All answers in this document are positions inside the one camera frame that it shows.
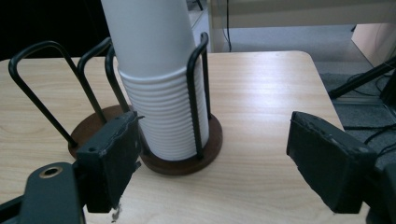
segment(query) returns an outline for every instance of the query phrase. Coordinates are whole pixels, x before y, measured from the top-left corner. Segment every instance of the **black plastic part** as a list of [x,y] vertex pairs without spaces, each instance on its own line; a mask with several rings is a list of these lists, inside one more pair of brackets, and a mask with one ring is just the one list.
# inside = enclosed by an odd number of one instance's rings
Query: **black plastic part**
[[381,98],[382,102],[385,105],[396,106],[396,69],[393,71],[393,74],[385,86],[384,90],[382,90],[379,98]]
[[81,192],[91,213],[108,213],[118,207],[141,151],[135,112],[108,122],[77,151],[78,172],[85,174]]
[[293,112],[287,154],[334,213],[359,213],[361,185],[376,153],[324,119]]
[[382,173],[375,168],[365,177],[365,181],[361,185],[362,198],[372,210],[371,219],[377,216],[378,220],[389,220],[389,210],[381,188],[381,176]]
[[17,217],[21,210],[23,196],[0,204],[0,223],[17,223]]
[[381,189],[390,220],[396,223],[396,163],[385,167],[381,178]]
[[28,178],[19,223],[84,223],[73,166],[46,165]]
[[372,208],[366,217],[366,224],[390,224],[392,223],[389,218],[379,216]]

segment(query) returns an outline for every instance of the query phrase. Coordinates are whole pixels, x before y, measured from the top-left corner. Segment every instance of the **gray carpet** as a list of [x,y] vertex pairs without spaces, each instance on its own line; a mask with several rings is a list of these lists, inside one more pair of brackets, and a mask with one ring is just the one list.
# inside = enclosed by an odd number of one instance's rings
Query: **gray carpet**
[[[354,78],[352,75],[337,74],[321,74],[320,77],[327,91],[331,91],[343,85],[349,79]],[[333,101],[334,108],[346,129],[346,133],[354,136],[361,142],[365,142],[370,136],[379,132],[381,129],[350,130],[350,128],[381,128],[396,123],[396,119],[389,108],[384,106],[378,98],[388,80],[389,76],[379,77],[357,88],[356,91],[351,91],[336,101]],[[396,129],[391,129],[367,143],[369,147],[378,153],[385,147],[390,146],[387,149],[390,152],[380,156],[377,160],[376,167],[381,170],[390,162],[396,162],[396,146],[393,146],[396,143],[395,135]]]

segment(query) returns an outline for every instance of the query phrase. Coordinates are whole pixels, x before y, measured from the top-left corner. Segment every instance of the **floor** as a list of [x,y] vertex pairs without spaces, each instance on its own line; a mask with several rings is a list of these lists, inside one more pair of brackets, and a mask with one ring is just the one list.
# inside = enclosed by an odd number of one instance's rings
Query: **floor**
[[[192,26],[195,42],[208,33],[206,0],[204,13]],[[230,29],[232,52],[301,50],[309,53],[321,74],[358,74],[373,68],[355,46],[355,24]]]

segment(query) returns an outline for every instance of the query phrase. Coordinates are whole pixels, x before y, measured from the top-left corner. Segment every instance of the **stack of paper cups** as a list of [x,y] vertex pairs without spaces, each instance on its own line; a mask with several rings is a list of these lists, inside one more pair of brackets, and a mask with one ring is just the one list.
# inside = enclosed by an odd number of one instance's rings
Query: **stack of paper cups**
[[[102,0],[122,83],[152,153],[166,161],[196,154],[186,65],[195,49],[185,0]],[[201,63],[195,89],[202,145],[209,137]]]

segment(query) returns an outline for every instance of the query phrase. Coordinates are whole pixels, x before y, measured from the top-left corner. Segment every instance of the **wire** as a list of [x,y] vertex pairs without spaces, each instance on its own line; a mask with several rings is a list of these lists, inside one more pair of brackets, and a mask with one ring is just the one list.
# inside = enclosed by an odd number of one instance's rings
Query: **wire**
[[365,144],[365,145],[368,145],[368,143],[369,143],[370,141],[372,141],[374,138],[378,137],[379,135],[381,135],[381,134],[383,134],[383,133],[385,133],[385,132],[387,132],[387,131],[389,131],[389,130],[395,128],[395,127],[396,127],[396,124],[391,124],[391,125],[384,126],[383,129],[381,129],[380,131],[378,131],[378,132],[376,132],[376,133],[370,135],[370,136],[364,141],[364,144]]
[[224,15],[223,15],[222,10],[220,8],[219,0],[217,0],[218,12],[219,12],[220,18],[221,18],[221,31],[223,32],[223,36],[224,36],[225,40],[227,41],[229,52],[231,52],[233,47],[232,47],[231,41],[230,41],[230,12],[229,12],[229,4],[228,4],[228,2],[229,1],[227,0],[226,25],[224,25],[224,20],[223,20]]
[[392,152],[394,150],[396,150],[396,142],[391,144],[391,145],[389,145],[389,146],[387,146],[387,147],[382,148],[381,151],[379,151],[377,157],[378,158],[382,157],[383,155],[385,155],[387,153],[390,153],[390,152]]
[[371,130],[382,130],[386,126],[371,127],[371,126],[344,126],[344,130],[350,131],[371,131]]
[[[357,77],[357,76],[360,76],[360,75],[362,75],[362,73],[353,75],[352,77],[349,77],[349,78],[347,79],[346,82],[349,82],[349,81],[352,80],[353,78],[355,78],[355,77]],[[353,90],[353,91],[354,91],[354,92],[357,92],[358,94],[366,95],[366,96],[379,96],[379,95],[381,94],[381,92],[382,92],[382,89],[383,89],[383,88],[381,88],[381,87],[379,86],[379,82],[380,82],[382,79],[384,79],[384,78],[390,78],[390,77],[391,77],[391,75],[382,75],[382,76],[380,76],[379,78],[377,78],[377,79],[375,80],[375,87],[376,87],[376,89],[379,91],[379,94],[371,94],[371,93],[367,93],[367,92],[363,92],[363,91],[358,91],[358,90],[356,90],[356,89]]]
[[[358,77],[358,76],[360,76],[360,75],[362,75],[362,73],[353,75],[352,77],[349,77],[349,78],[347,79],[346,82],[349,82],[349,81],[352,80],[353,78]],[[374,95],[374,94],[371,94],[371,93],[367,93],[367,92],[363,92],[363,91],[358,91],[358,90],[356,90],[356,89],[353,90],[353,91],[354,91],[354,92],[357,92],[358,94],[361,94],[361,95],[366,95],[366,96],[378,96],[378,95]]]
[[233,50],[233,46],[231,45],[231,39],[230,39],[230,10],[229,10],[229,4],[227,0],[227,36],[228,36],[228,49],[231,52]]

